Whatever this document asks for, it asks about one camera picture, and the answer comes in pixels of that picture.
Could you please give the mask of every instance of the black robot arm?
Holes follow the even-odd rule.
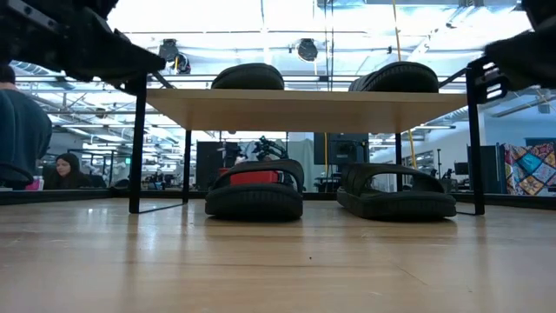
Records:
[[[94,77],[123,86],[163,70],[159,56],[136,46],[106,17],[117,1],[0,0],[0,63],[34,63],[89,82]]]

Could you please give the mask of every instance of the computer monitor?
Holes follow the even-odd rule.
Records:
[[[455,175],[469,175],[469,163],[454,163],[453,170],[455,171]]]
[[[327,133],[328,146],[325,149],[324,133],[314,134],[314,164],[325,164],[325,151],[328,164],[368,162],[368,134]]]

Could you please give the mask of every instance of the slide sandal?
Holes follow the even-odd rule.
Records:
[[[284,90],[280,71],[265,63],[247,63],[223,70],[211,89]]]
[[[412,176],[409,191],[383,192],[370,185],[379,174]],[[337,200],[352,214],[366,219],[436,219],[456,215],[455,199],[438,180],[418,170],[395,164],[356,163],[341,173]]]
[[[349,91],[439,92],[438,77],[428,66],[415,62],[394,62],[358,78]]]
[[[283,172],[282,183],[250,183],[253,172]],[[234,183],[241,176],[246,183]],[[295,160],[274,160],[239,163],[220,176],[207,194],[205,213],[229,218],[283,218],[297,219],[303,215],[303,168]]]

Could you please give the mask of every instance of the desk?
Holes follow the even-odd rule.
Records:
[[[401,164],[401,132],[466,106],[467,98],[400,92],[145,90],[137,95],[136,163],[142,158],[146,102],[187,130],[183,176],[189,177],[191,130],[395,133],[396,163]],[[131,177],[140,176],[140,164],[134,167],[133,162]],[[401,190],[401,175],[398,185]],[[182,193],[186,203],[189,189]],[[139,194],[140,186],[132,185],[130,213],[144,213],[139,211]]]

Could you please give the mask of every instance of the black metal table leg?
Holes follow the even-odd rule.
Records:
[[[137,91],[136,121],[133,130],[133,152],[131,155],[131,170],[129,173],[129,213],[138,214],[141,202],[141,168],[142,142],[145,128],[145,110],[147,105],[147,75],[133,82]]]
[[[396,137],[396,164],[401,165],[401,134],[397,133]],[[401,174],[396,174],[396,188],[400,192],[403,190],[403,176]]]
[[[482,166],[480,160],[479,107],[475,95],[474,79],[477,77],[473,67],[467,67],[467,107],[469,112],[469,136],[471,142],[471,185],[475,202],[475,215],[485,214],[485,193],[483,189]]]
[[[189,201],[189,175],[191,171],[191,130],[185,132],[185,154],[183,155],[183,203]]]

